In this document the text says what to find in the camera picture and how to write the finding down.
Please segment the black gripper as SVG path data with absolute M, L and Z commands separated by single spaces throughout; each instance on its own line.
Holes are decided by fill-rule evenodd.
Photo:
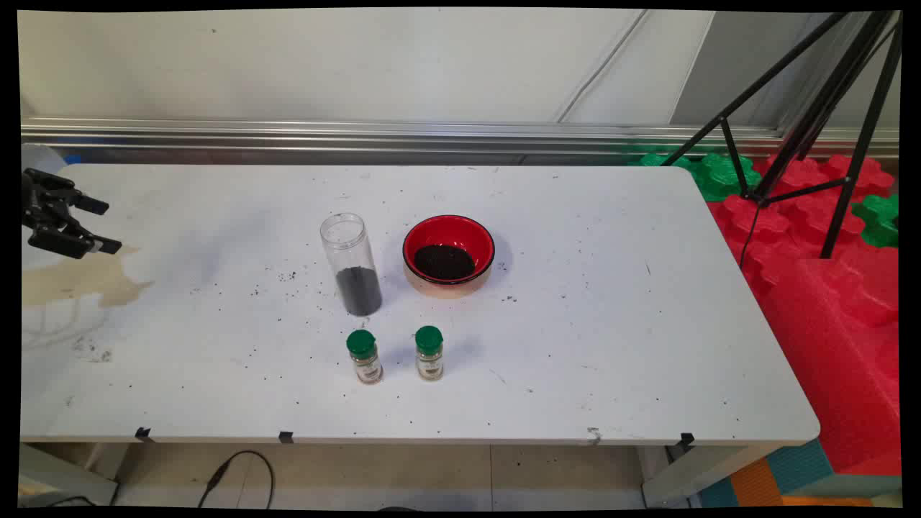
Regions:
M 70 179 L 25 168 L 21 174 L 21 199 L 22 224 L 32 230 L 29 245 L 35 248 L 72 259 L 82 259 L 89 253 L 115 255 L 122 248 L 119 240 L 76 232 L 78 220 L 72 216 L 71 207 L 104 215 L 109 204 L 76 189 Z

